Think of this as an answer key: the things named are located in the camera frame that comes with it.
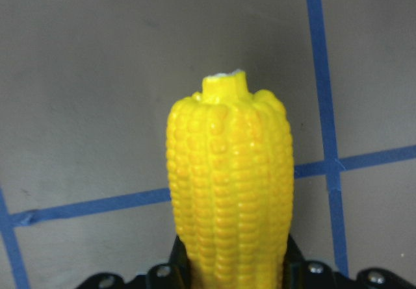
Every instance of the plastic toy corn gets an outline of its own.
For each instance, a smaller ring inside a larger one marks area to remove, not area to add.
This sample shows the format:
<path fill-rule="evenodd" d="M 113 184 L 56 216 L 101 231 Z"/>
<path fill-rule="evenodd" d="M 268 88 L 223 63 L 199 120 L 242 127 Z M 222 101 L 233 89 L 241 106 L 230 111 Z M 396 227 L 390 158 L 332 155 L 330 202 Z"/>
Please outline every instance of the plastic toy corn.
<path fill-rule="evenodd" d="M 281 288 L 293 207 L 283 104 L 243 71 L 204 78 L 172 107 L 167 168 L 193 289 Z"/>

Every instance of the yellow object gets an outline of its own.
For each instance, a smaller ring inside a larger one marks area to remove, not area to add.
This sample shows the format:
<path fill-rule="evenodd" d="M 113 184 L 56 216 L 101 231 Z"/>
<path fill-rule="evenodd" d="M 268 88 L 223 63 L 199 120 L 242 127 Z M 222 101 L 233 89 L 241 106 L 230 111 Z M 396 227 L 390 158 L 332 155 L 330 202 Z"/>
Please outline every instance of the yellow object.
<path fill-rule="evenodd" d="M 243 71 L 204 78 L 172 107 L 167 168 L 193 289 L 281 288 L 293 207 L 283 104 Z"/>

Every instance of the gray floor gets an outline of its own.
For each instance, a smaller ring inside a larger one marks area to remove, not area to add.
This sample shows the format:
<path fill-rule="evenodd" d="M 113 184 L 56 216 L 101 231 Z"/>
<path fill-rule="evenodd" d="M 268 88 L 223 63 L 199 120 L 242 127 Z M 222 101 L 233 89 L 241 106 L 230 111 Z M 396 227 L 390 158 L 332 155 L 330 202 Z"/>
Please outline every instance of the gray floor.
<path fill-rule="evenodd" d="M 322 0 L 340 157 L 416 144 L 415 0 Z M 0 0 L 0 181 L 11 213 L 167 187 L 170 106 L 246 70 L 284 102 L 297 164 L 323 159 L 306 0 Z M 342 174 L 351 276 L 416 283 L 415 160 Z M 292 234 L 333 264 L 324 177 L 296 182 Z M 126 279 L 165 260 L 169 203 L 20 227 L 31 287 Z M 0 287 L 13 288 L 0 245 Z"/>

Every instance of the screw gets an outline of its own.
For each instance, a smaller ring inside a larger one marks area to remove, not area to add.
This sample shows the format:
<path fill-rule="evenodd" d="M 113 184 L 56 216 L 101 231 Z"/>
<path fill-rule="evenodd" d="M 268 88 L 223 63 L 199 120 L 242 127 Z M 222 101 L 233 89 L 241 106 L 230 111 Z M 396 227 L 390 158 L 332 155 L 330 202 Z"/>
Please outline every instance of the screw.
<path fill-rule="evenodd" d="M 158 277 L 166 277 L 166 276 L 168 276 L 170 274 L 170 272 L 171 272 L 170 266 L 161 265 L 161 266 L 159 266 L 157 268 L 156 276 L 158 276 Z"/>
<path fill-rule="evenodd" d="M 371 271 L 368 274 L 367 278 L 373 284 L 383 284 L 383 283 L 385 283 L 384 276 L 381 273 L 377 272 L 377 271 Z"/>
<path fill-rule="evenodd" d="M 324 266 L 317 262 L 309 263 L 307 268 L 313 274 L 322 274 L 324 272 Z"/>
<path fill-rule="evenodd" d="M 116 279 L 114 278 L 113 275 L 106 275 L 99 281 L 98 289 L 111 288 L 115 282 L 116 282 Z"/>

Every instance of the corn cob tip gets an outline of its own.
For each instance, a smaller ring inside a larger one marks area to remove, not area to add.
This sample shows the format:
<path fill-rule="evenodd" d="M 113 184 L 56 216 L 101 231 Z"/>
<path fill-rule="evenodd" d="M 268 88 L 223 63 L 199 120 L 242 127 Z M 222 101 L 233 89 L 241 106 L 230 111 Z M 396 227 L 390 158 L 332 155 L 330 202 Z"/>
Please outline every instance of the corn cob tip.
<path fill-rule="evenodd" d="M 246 73 L 236 70 L 233 73 L 218 73 L 202 80 L 201 100 L 206 103 L 221 103 L 237 99 L 249 99 Z"/>

